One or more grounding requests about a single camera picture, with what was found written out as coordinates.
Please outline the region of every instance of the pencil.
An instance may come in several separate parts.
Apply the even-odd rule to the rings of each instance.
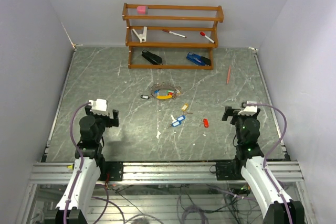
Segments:
[[[228,70],[228,72],[227,72],[226,84],[229,84],[230,73],[231,73],[231,65],[229,66],[229,70]]]

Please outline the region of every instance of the orange object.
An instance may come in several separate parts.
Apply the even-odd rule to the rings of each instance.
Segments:
[[[228,72],[227,72],[226,84],[229,84],[230,73],[231,73],[231,65],[229,66],[229,70],[228,70]]]
[[[209,127],[209,123],[208,123],[208,119],[203,119],[203,125],[204,127],[208,128]]]

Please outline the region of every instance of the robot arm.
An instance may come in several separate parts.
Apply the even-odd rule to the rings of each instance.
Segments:
[[[257,106],[246,106],[242,109],[232,109],[227,106],[222,121],[232,116],[231,124],[236,128],[237,146],[235,165],[238,173],[249,184],[260,206],[263,223],[284,224],[289,223],[285,204],[290,209],[293,224],[304,224],[304,208],[301,202],[293,201],[285,192],[272,172],[264,167],[264,154],[259,145],[260,122],[257,116],[260,109]]]
[[[63,214],[69,199],[67,223],[87,224],[85,214],[87,213],[94,186],[100,180],[101,175],[106,173],[105,159],[102,155],[103,133],[107,127],[119,126],[119,112],[113,110],[113,118],[110,118],[106,100],[90,100],[90,103],[91,105],[85,107],[86,116],[79,121],[81,137],[77,146],[83,153],[81,172],[74,185],[81,162],[80,154],[76,151],[70,182],[62,199],[57,204],[56,210],[47,212],[45,224],[63,223]]]

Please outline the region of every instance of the table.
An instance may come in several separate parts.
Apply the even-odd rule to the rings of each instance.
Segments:
[[[185,59],[191,51],[205,55],[202,49],[137,48],[134,62],[146,63],[141,50],[149,50],[163,58],[163,63],[192,64]],[[120,126],[106,129],[103,155],[107,161],[200,161],[232,159],[235,129],[221,118],[226,105],[239,108],[243,101],[269,103],[253,50],[248,48],[214,49],[214,70],[128,69],[128,48],[78,47],[67,78],[55,127],[47,144],[47,162],[71,162],[75,148],[69,136],[69,123],[75,109],[88,100],[107,99],[110,110],[119,110]],[[228,67],[231,78],[226,84]],[[143,100],[156,83],[170,82],[182,88],[175,100]],[[179,127],[168,128],[189,104],[187,115]],[[80,139],[79,120],[74,123],[74,136]],[[201,124],[207,118],[209,128]],[[261,108],[259,145],[265,153],[278,140],[274,117],[269,108]],[[284,158],[281,146],[271,158]]]

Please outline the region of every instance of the wooden shelf rail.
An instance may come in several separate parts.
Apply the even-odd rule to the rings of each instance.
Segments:
[[[137,8],[140,5],[124,3],[122,10],[122,19],[126,21],[126,39],[125,44],[129,47],[129,68],[155,68],[155,69],[213,69],[213,48],[218,47],[217,25],[222,23],[224,14],[222,7],[219,6],[186,6],[186,5],[146,5],[148,9],[169,9],[169,10],[212,10],[216,11],[216,17],[192,17],[192,16],[153,16],[153,15],[129,15],[128,9]],[[132,41],[131,30],[142,29],[143,26],[132,26],[130,20],[132,19],[147,19],[147,20],[191,20],[191,21],[213,21],[212,27],[186,27],[186,26],[147,26],[148,30],[177,30],[177,31],[211,31],[211,39],[215,43],[196,43],[196,42],[155,42],[147,41],[140,43],[139,41]],[[176,48],[207,48],[209,52],[209,59],[212,62],[211,66],[198,65],[144,65],[132,64],[132,54],[134,47],[176,47]]]

